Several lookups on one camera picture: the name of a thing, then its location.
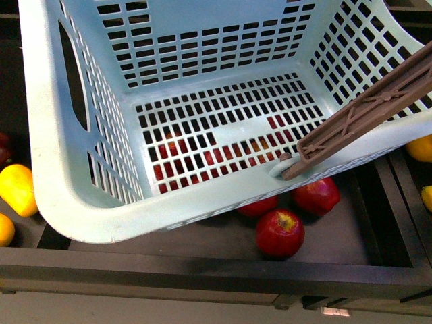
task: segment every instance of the light blue plastic basket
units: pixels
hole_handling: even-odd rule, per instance
[[[382,1],[20,0],[20,19],[36,200],[75,240],[170,230],[432,132],[429,95],[307,173],[269,175],[283,152],[295,155],[300,138],[421,48]]]

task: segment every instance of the orange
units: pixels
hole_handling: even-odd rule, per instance
[[[0,197],[21,217],[37,213],[32,170],[20,164],[6,167],[0,173]]]
[[[432,186],[426,186],[421,190],[421,200],[426,208],[432,212]]]
[[[10,218],[0,213],[0,246],[8,246],[15,235],[15,225]]]
[[[432,134],[409,142],[405,149],[417,161],[432,162]]]

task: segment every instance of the red fruit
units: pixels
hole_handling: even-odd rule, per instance
[[[215,161],[218,163],[222,163],[224,161],[221,150],[219,150],[218,148],[213,149],[213,154],[215,155],[215,157],[211,156],[210,151],[204,152],[204,158],[205,158],[205,161],[207,162],[207,165],[213,165],[213,164],[215,164]],[[232,159],[231,154],[229,154],[227,156],[227,159]]]
[[[237,212],[239,212],[244,216],[256,218],[276,208],[278,202],[279,202],[279,197],[273,196],[273,197],[269,197],[263,200],[253,202],[243,207],[238,207]]]
[[[12,149],[10,137],[0,132],[0,167],[12,162]]]
[[[255,240],[259,250],[270,257],[292,257],[303,245],[304,226],[293,212],[275,209],[259,220]]]
[[[169,140],[178,136],[181,136],[179,132],[174,132],[174,135],[172,133],[167,133],[165,135],[165,138]],[[167,145],[168,145],[168,151],[172,157],[179,155],[179,153],[188,152],[188,147],[186,146],[186,142],[184,140],[171,141],[168,142]],[[161,153],[162,159],[166,159],[168,157],[166,145],[159,145],[158,148],[159,148],[159,152]]]
[[[340,202],[338,187],[330,177],[293,189],[290,193],[297,206],[318,216],[324,216]]]

